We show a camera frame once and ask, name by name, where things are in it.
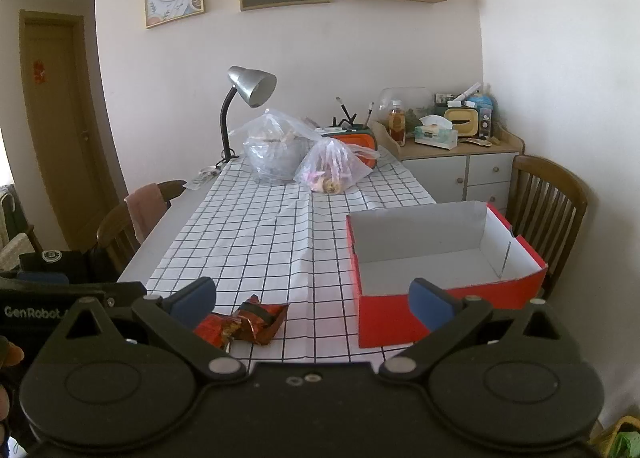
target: pink towel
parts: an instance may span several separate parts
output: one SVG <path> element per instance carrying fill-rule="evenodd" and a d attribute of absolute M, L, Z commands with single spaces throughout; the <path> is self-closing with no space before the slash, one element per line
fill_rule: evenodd
<path fill-rule="evenodd" d="M 166 202 L 156 183 L 141 187 L 127 196 L 124 201 L 129 208 L 136 239 L 142 243 L 166 213 Z"/>

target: honey bottle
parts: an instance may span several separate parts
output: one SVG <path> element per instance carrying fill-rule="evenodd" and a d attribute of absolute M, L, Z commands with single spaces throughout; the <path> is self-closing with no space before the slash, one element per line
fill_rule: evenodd
<path fill-rule="evenodd" d="M 400 146 L 404 146 L 406 142 L 406 116 L 402 109 L 402 101 L 391 101 L 388 131 L 393 140 Z"/>

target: black lamp arm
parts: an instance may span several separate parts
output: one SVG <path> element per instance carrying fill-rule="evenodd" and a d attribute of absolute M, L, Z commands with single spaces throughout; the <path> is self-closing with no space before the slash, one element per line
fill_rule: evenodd
<path fill-rule="evenodd" d="M 229 105 L 233 101 L 234 97 L 238 93 L 238 89 L 234 86 L 225 97 L 225 101 L 222 104 L 222 110 L 220 111 L 220 132 L 222 134 L 222 161 L 220 164 L 226 164 L 232 159 L 237 159 L 235 153 L 232 155 L 231 145 L 229 144 L 229 131 L 226 128 L 226 114 L 229 111 Z"/>

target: black device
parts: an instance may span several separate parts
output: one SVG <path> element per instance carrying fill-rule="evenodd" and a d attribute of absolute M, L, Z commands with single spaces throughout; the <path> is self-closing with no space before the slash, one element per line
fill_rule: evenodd
<path fill-rule="evenodd" d="M 29 283 L 0 277 L 0 336 L 10 340 L 24 351 L 24 360 L 18 366 L 0 370 L 0 383 L 14 398 L 8 417 L 12 435 L 24 447 L 33 443 L 33 435 L 24 419 L 18 400 L 18 388 L 25 373 L 53 330 L 78 299 L 96 301 L 110 312 L 111 323 L 129 340 L 146 342 L 146 332 L 132 321 L 130 307 L 146 288 L 139 282 L 62 285 L 59 283 Z M 178 323 L 194 329 L 215 306 L 216 287 L 209 278 L 200 278 L 167 298 L 162 307 Z M 91 321 L 86 317 L 68 333 L 68 337 L 86 335 Z"/>
<path fill-rule="evenodd" d="M 379 374 L 369 363 L 259 362 L 248 375 L 160 298 L 125 309 L 146 334 L 138 344 L 113 310 L 81 298 L 22 382 L 40 440 L 30 456 L 597 456 L 586 438 L 602 385 L 547 305 L 494 310 L 423 280 L 412 291 L 412 311 L 435 306 L 440 327 Z"/>

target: red chip bag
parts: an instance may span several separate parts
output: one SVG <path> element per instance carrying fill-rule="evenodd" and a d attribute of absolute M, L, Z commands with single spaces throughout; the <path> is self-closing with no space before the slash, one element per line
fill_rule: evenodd
<path fill-rule="evenodd" d="M 206 340 L 216 348 L 224 349 L 231 336 L 238 332 L 242 322 L 228 315 L 211 313 L 193 331 L 198 337 Z"/>
<path fill-rule="evenodd" d="M 286 318 L 289 305 L 263 305 L 257 295 L 252 295 L 234 312 L 242 321 L 235 339 L 268 345 Z"/>

